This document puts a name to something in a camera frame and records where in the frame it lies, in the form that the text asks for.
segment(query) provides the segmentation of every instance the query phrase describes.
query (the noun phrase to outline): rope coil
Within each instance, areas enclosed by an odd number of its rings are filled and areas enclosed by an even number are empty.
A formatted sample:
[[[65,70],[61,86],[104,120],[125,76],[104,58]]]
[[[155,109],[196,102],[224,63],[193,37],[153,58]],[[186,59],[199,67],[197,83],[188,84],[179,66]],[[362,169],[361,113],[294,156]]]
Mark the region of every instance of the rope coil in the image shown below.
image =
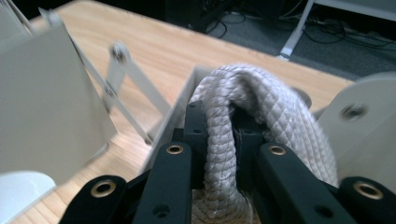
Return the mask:
[[[323,131],[298,94],[269,72],[249,64],[222,66],[204,78],[190,102],[199,100],[209,137],[205,188],[193,192],[193,223],[258,221],[252,201],[236,187],[233,105],[269,127],[265,140],[292,148],[318,179],[337,184],[335,158]]]

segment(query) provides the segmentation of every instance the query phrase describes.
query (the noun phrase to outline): dark floor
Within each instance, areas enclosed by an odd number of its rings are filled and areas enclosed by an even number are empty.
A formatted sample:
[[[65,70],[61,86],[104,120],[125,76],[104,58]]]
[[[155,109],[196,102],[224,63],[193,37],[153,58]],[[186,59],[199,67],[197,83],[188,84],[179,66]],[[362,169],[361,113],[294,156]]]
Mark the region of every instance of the dark floor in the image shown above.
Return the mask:
[[[206,29],[204,31],[208,31],[208,35],[220,37],[225,41],[277,56],[289,38],[297,20],[274,20],[276,15],[288,10],[284,8],[282,11],[280,10],[281,7],[274,7],[274,4],[282,2],[285,3],[283,7],[292,7],[298,0],[265,0],[264,2],[260,2],[263,0],[223,0],[220,2],[228,1],[232,2],[233,7],[224,9],[228,13],[217,13],[216,16],[211,17],[212,22],[205,25]],[[37,7],[50,9],[67,2],[69,0],[14,0],[14,3],[29,19],[38,15]],[[132,10],[157,20],[188,27],[197,17],[202,16],[202,2],[210,3],[211,1],[100,0],[100,2]],[[246,5],[251,6],[247,3],[254,2],[265,3],[267,6],[271,3],[271,8],[276,9],[276,15],[272,15],[272,18],[268,19],[265,15],[257,13],[258,10],[247,9]],[[303,8],[304,3],[290,15],[298,15],[298,12]],[[313,18],[320,18],[322,23],[328,24],[321,27],[315,24],[306,26],[305,34],[301,37],[290,57],[292,62],[352,80],[379,72],[396,71],[396,43],[389,38],[383,38],[377,30],[372,31],[373,28],[382,26],[385,28],[381,31],[392,31],[391,34],[396,35],[396,22],[389,23],[389,21],[378,21],[362,15],[350,15],[345,11],[334,13],[332,9],[326,7],[324,9],[317,7],[315,13],[311,14],[314,14]],[[336,20],[324,20],[332,15],[337,15]],[[334,23],[339,25],[341,21],[343,21],[343,28],[344,25],[348,26],[352,23],[354,25],[352,28],[357,27],[360,33],[348,31],[342,37],[337,34],[329,34],[327,28],[334,28]]]

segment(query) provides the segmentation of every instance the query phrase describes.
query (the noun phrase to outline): wooden table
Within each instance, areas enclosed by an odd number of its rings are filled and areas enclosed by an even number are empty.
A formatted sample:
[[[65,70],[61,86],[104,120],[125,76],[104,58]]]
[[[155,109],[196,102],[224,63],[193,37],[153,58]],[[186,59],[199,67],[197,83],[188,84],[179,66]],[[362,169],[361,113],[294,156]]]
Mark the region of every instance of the wooden table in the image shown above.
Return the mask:
[[[56,11],[101,74],[106,73],[109,46],[121,41],[171,105],[197,64],[214,68],[239,62],[258,65],[289,85],[306,91],[312,98],[313,110],[328,105],[336,93],[351,84],[348,80],[296,63],[96,2],[76,1]],[[146,130],[161,119],[160,113],[128,79],[120,98]],[[110,143],[110,149],[18,217],[15,223],[57,223],[66,206],[89,180],[99,175],[119,175],[130,180],[139,174],[149,157],[150,147],[120,112],[115,110],[110,117],[119,131]]]

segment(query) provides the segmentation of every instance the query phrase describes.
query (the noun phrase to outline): metal insert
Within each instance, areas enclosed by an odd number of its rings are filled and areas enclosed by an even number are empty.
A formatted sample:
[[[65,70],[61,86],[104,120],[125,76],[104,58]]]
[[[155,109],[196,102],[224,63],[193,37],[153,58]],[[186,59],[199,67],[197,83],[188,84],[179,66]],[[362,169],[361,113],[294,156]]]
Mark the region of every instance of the metal insert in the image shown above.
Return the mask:
[[[384,197],[384,194],[381,190],[376,188],[375,186],[365,183],[365,182],[356,182],[353,185],[353,188],[361,195],[373,199],[373,200],[380,200]]]
[[[167,148],[166,151],[169,154],[176,155],[176,154],[180,154],[183,151],[183,147],[177,146],[177,145],[173,145],[173,146],[170,146],[169,148]]]
[[[286,154],[286,150],[283,147],[270,147],[269,148],[272,154],[282,156]]]
[[[125,63],[125,55],[122,52],[122,49],[115,45],[110,49],[110,53],[113,56],[113,58],[118,62],[118,63]]]
[[[116,189],[116,183],[112,180],[102,180],[93,186],[91,195],[95,198],[103,198],[110,195]]]

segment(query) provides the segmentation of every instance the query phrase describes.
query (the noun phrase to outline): screw hole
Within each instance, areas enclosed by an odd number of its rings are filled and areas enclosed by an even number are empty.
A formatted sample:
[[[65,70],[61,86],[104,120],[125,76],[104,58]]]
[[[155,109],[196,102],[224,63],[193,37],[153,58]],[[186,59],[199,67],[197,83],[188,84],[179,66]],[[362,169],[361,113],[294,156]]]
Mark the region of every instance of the screw hole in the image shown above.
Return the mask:
[[[367,113],[364,105],[349,105],[341,111],[341,116],[349,121],[363,117]]]
[[[369,183],[358,181],[353,185],[353,188],[359,194],[369,199],[380,200],[384,197],[384,194],[381,192],[381,190]]]
[[[111,188],[111,186],[110,186],[109,184],[104,184],[104,185],[99,186],[96,190],[97,190],[99,193],[103,193],[103,192],[105,192],[105,191],[110,190],[110,188]]]
[[[169,154],[176,155],[176,154],[179,154],[179,153],[181,153],[183,151],[183,147],[174,145],[174,146],[170,146],[169,148],[167,148],[166,151]]]
[[[334,213],[332,212],[332,209],[330,209],[327,206],[324,205],[316,205],[315,211],[321,216],[321,217],[326,217],[326,218],[331,218],[334,216]]]
[[[157,218],[167,217],[170,212],[171,210],[166,204],[159,204],[152,210],[153,215]]]
[[[110,195],[116,189],[116,183],[112,180],[103,180],[96,183],[91,189],[91,195],[95,198],[103,198]]]
[[[282,156],[286,154],[286,150],[283,147],[270,147],[270,151],[272,154]]]

